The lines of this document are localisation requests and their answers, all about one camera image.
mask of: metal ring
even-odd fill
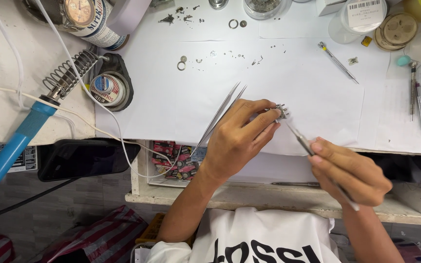
[[[180,69],[180,63],[183,63],[183,65],[184,65],[184,68],[183,68],[183,69]],[[186,68],[186,63],[184,63],[183,61],[180,61],[180,62],[176,65],[176,67],[178,68],[178,70],[179,70],[179,71],[183,71],[183,70]]]
[[[235,26],[235,27],[231,27],[231,22],[233,22],[233,21],[235,21],[235,22],[237,22],[237,25]],[[235,28],[237,28],[238,27],[238,21],[236,20],[236,19],[232,19],[232,20],[230,20],[230,22],[228,22],[228,27],[230,27],[231,29],[235,29]]]

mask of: black cable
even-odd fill
[[[18,208],[18,207],[23,206],[23,205],[26,205],[26,204],[28,204],[28,203],[32,202],[32,201],[33,201],[33,200],[35,200],[35,199],[38,199],[38,198],[40,198],[40,197],[42,197],[42,196],[44,196],[44,195],[46,195],[46,194],[49,194],[49,193],[51,193],[51,192],[53,192],[53,191],[55,191],[55,190],[57,190],[57,189],[59,189],[59,188],[61,188],[61,187],[65,186],[65,185],[67,185],[67,184],[69,184],[69,183],[71,183],[71,182],[76,181],[77,179],[78,179],[78,178],[76,178],[76,179],[71,179],[71,180],[68,180],[68,181],[66,181],[66,182],[62,182],[62,183],[60,183],[59,185],[57,185],[57,186],[55,186],[55,187],[52,187],[52,188],[50,188],[50,189],[46,190],[45,192],[41,192],[41,193],[39,193],[39,194],[38,194],[38,195],[36,195],[36,196],[32,196],[31,198],[28,198],[28,199],[26,199],[26,200],[24,200],[24,201],[22,201],[22,202],[19,202],[19,203],[17,203],[17,204],[15,204],[15,205],[13,205],[13,206],[9,206],[8,208],[5,208],[5,209],[3,209],[3,210],[0,210],[0,215],[2,215],[2,214],[4,214],[4,213],[7,213],[7,212],[9,212],[9,211],[12,211],[12,210],[14,210],[14,209],[16,209],[16,208]]]

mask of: smartphone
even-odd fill
[[[89,176],[101,176],[126,171],[141,146],[125,144],[126,160],[121,142],[111,139],[59,140],[38,146],[38,179],[59,181]]]

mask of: hand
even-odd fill
[[[280,127],[280,123],[273,122],[280,116],[280,110],[264,110],[275,107],[268,100],[237,100],[217,123],[199,167],[200,173],[222,184],[240,171]],[[255,113],[258,116],[250,121]]]
[[[372,159],[321,137],[316,138],[311,148],[316,153],[315,156],[308,156],[314,176],[321,188],[342,206],[348,206],[348,203],[331,180],[342,186],[355,202],[365,206],[380,205],[384,195],[391,190],[392,183]]]

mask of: person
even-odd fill
[[[196,176],[163,219],[148,263],[341,262],[337,246],[329,237],[333,226],[328,218],[248,207],[206,210],[216,189],[256,156],[280,127],[274,122],[281,114],[273,109],[275,106],[268,100],[240,99],[222,117]],[[308,156],[313,175],[342,206],[342,218],[358,262],[404,263],[372,208],[381,204],[392,188],[381,168],[371,159],[320,137],[310,143],[316,153]],[[359,204],[359,211],[352,209],[332,180]],[[183,241],[197,229],[191,249]]]

